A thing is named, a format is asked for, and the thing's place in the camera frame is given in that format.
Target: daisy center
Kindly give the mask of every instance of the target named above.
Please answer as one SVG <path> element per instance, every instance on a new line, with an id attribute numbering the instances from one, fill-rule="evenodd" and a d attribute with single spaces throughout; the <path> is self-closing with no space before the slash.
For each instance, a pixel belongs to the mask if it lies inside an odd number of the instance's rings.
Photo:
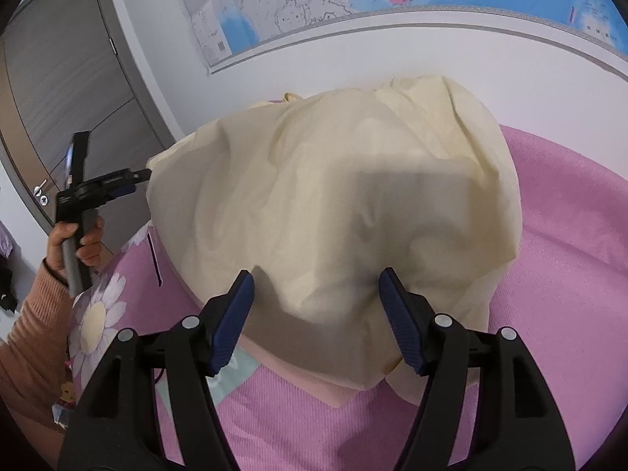
<path id="1" fill-rule="evenodd" d="M 106 316 L 107 310 L 102 303 L 94 303 L 87 309 L 80 330 L 80 348 L 84 354 L 92 354 L 98 347 L 102 332 L 105 329 Z"/>

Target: orange sweater sleeve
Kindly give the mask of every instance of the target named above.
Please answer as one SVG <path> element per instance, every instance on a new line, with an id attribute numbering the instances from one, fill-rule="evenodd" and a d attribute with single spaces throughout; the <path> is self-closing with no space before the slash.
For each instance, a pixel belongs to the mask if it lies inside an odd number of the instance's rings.
<path id="1" fill-rule="evenodd" d="M 42 265 L 7 342 L 0 345 L 0 396 L 17 413 L 51 428 L 65 379 L 72 300 Z"/>

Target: hand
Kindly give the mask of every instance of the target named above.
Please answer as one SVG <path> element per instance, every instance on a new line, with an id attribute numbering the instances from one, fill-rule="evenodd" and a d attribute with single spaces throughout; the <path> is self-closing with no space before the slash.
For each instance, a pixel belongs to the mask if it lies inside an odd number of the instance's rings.
<path id="1" fill-rule="evenodd" d="M 77 257 L 87 267 L 98 267 L 100 265 L 100 252 L 102 251 L 100 239 L 102 239 L 104 225 L 105 221 L 98 216 L 94 227 L 80 240 L 82 247 L 77 250 Z M 66 278 L 66 275 L 61 243 L 66 239 L 70 239 L 78 228 L 79 226 L 76 223 L 57 223 L 48 236 L 46 264 L 62 278 Z"/>

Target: person's arm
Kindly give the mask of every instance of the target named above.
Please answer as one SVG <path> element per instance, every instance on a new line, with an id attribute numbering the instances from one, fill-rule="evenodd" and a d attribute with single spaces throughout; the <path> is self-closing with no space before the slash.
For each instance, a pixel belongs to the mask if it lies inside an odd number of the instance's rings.
<path id="1" fill-rule="evenodd" d="M 65 379 L 65 350 L 72 299 L 65 284 L 61 243 L 76 232 L 75 224 L 59 223 L 48 238 L 48 253 L 24 301 L 21 316 L 5 344 L 0 345 L 0 396 L 7 407 L 44 425 L 53 426 L 52 404 Z M 83 238 L 77 251 L 90 266 L 100 263 L 102 219 Z"/>

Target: blue gripper pad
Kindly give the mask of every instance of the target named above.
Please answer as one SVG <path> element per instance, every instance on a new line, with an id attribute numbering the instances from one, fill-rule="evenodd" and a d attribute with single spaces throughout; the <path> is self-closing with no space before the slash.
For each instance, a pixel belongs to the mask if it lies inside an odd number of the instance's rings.
<path id="1" fill-rule="evenodd" d="M 229 363 L 231 355 L 236 348 L 240 333 L 244 328 L 244 323 L 249 315 L 250 307 L 255 297 L 255 281 L 247 270 L 243 270 L 238 275 L 235 283 L 224 296 L 220 296 L 216 301 L 226 302 L 221 319 L 216 321 L 215 328 L 208 328 L 211 331 L 212 358 L 208 363 L 210 372 L 215 375 L 220 369 Z"/>
<path id="2" fill-rule="evenodd" d="M 404 300 L 406 296 L 408 294 L 393 269 L 390 267 L 384 269 L 379 275 L 379 298 L 384 305 L 384 311 L 403 360 L 417 374 L 421 374 L 425 365 L 422 334 L 420 327 L 406 306 Z"/>

